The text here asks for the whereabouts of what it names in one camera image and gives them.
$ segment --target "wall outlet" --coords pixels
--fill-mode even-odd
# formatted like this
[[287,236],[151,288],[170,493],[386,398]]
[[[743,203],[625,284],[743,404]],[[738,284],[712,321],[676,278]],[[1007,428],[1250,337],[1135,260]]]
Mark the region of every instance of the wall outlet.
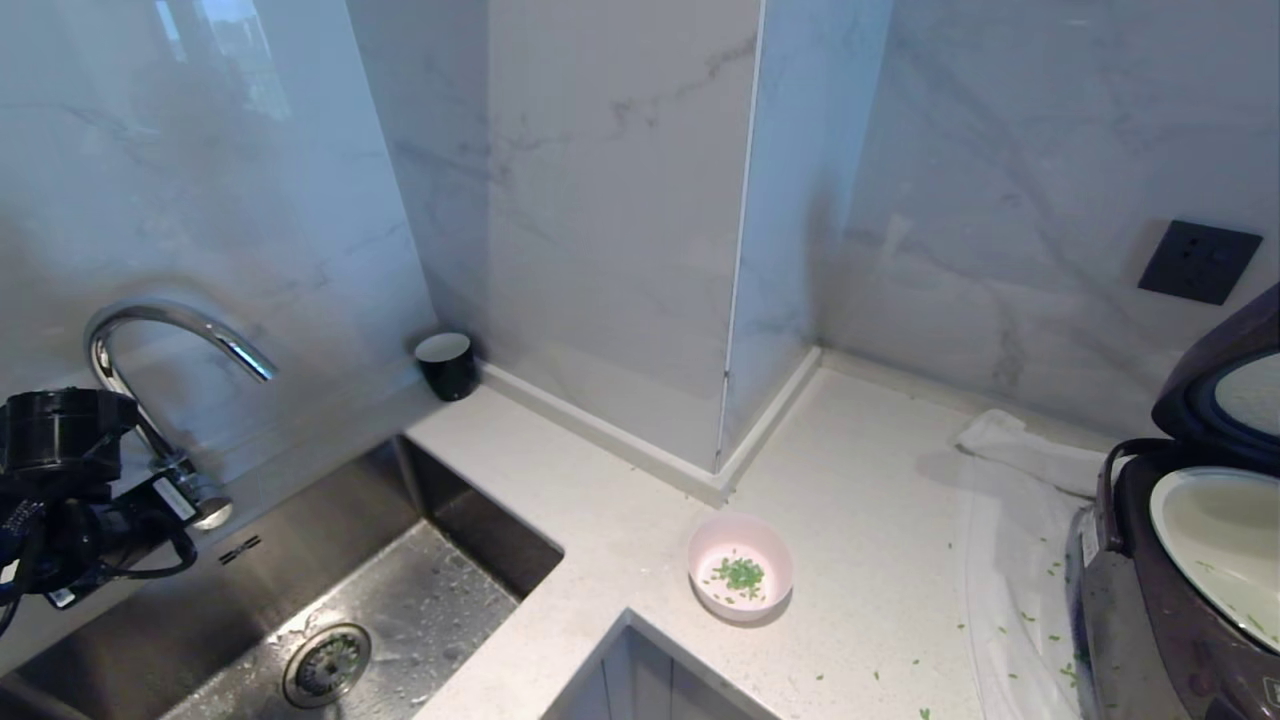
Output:
[[1258,234],[1174,220],[1138,287],[1221,305],[1261,243]]

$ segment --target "dish cloth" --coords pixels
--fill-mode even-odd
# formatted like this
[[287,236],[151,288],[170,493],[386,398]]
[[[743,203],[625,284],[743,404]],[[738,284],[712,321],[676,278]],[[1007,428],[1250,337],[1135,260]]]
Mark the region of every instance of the dish cloth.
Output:
[[1082,697],[1087,708],[1092,697],[1071,634],[1068,550],[1105,457],[1029,433],[1000,410],[954,442],[969,491],[957,514],[961,610],[983,715],[1078,720]]

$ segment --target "stainless steel sink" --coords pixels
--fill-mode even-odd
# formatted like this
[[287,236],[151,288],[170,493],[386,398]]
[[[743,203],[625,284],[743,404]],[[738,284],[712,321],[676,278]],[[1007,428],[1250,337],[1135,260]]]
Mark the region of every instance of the stainless steel sink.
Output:
[[410,717],[562,556],[396,438],[9,674],[0,717]]

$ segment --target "faucet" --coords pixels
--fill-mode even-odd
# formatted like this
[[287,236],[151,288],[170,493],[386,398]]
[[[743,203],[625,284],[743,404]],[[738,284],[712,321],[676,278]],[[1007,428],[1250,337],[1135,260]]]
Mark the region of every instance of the faucet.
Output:
[[236,331],[193,307],[168,300],[124,300],[108,305],[95,313],[84,328],[84,351],[97,380],[106,389],[128,396],[138,404],[138,433],[142,443],[151,451],[151,470],[166,473],[174,487],[196,507],[197,515],[192,524],[201,530],[211,530],[230,519],[230,498],[221,493],[216,482],[202,482],[204,478],[187,451],[160,432],[160,425],[111,357],[111,334],[133,320],[154,320],[191,332],[221,350],[259,382],[265,383],[275,377],[276,368]]

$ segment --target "black cup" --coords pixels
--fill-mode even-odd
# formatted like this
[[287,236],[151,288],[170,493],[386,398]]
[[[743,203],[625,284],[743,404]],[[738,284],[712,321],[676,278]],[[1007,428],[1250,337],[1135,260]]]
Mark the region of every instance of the black cup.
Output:
[[445,402],[462,400],[480,384],[471,338],[462,333],[434,334],[417,343],[413,357],[431,392]]

